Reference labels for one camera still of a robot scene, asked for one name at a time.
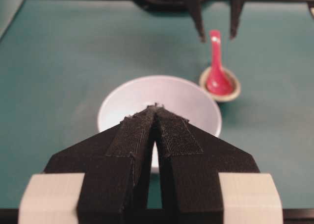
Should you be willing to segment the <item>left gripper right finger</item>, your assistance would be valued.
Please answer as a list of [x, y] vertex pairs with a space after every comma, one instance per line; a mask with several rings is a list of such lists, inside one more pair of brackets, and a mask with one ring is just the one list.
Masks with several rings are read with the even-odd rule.
[[253, 156], [164, 108], [154, 110], [162, 206], [180, 224], [281, 224], [282, 203]]

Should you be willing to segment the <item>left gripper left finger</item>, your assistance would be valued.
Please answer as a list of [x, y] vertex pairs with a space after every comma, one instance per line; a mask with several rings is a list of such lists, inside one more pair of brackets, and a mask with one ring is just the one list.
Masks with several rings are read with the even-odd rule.
[[147, 203], [155, 109], [54, 154], [24, 192], [21, 224], [121, 224]]

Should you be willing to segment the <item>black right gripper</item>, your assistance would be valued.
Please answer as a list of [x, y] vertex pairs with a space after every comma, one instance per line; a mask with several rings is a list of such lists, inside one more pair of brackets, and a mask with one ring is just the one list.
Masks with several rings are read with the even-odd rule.
[[[201, 5], [209, 0], [134, 0], [141, 8], [150, 11], [186, 11], [190, 13], [202, 43], [206, 42]], [[240, 15], [246, 0], [230, 0], [230, 39], [237, 35]]]

